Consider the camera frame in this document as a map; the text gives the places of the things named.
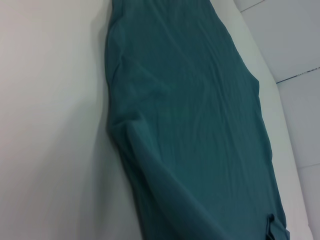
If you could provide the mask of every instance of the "teal garment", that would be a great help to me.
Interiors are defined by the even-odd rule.
[[[209,0],[113,0],[108,129],[146,240],[289,240],[259,82]]]

